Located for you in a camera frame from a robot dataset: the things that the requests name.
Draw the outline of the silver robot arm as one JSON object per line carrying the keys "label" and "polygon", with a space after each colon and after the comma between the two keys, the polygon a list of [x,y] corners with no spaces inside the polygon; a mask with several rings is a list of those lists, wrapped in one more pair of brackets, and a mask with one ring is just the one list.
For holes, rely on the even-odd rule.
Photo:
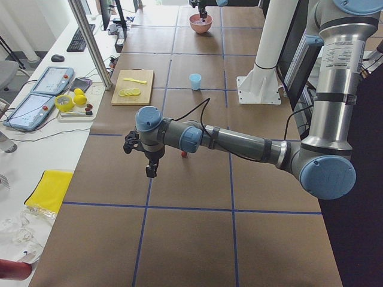
{"label": "silver robot arm", "polygon": [[193,153],[199,146],[219,149],[251,161],[270,163],[294,175],[319,199],[351,191],[356,172],[347,141],[367,39],[378,28],[381,1],[311,1],[305,41],[323,49],[309,134],[301,142],[272,141],[163,117],[153,106],[140,108],[135,131],[126,143],[149,160],[146,174],[156,176],[165,146]]}
{"label": "silver robot arm", "polygon": [[227,0],[215,0],[215,1],[208,1],[208,0],[192,0],[189,1],[189,4],[195,8],[198,7],[198,12],[200,15],[200,19],[205,22],[205,20],[208,17],[208,12],[206,11],[206,6],[213,6],[217,5],[219,7],[223,7],[228,4]]}

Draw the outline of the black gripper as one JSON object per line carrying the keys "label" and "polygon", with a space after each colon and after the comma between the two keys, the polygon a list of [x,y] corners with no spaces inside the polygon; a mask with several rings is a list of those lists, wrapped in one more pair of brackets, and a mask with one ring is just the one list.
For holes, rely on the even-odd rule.
{"label": "black gripper", "polygon": [[147,177],[154,179],[157,176],[157,167],[159,166],[159,161],[164,156],[164,154],[164,149],[145,152],[145,156],[149,160],[149,165],[147,165],[145,168]]}
{"label": "black gripper", "polygon": [[204,23],[206,22],[208,13],[206,12],[206,0],[196,0],[196,6],[198,6],[198,9],[200,11],[200,17],[201,21]]}

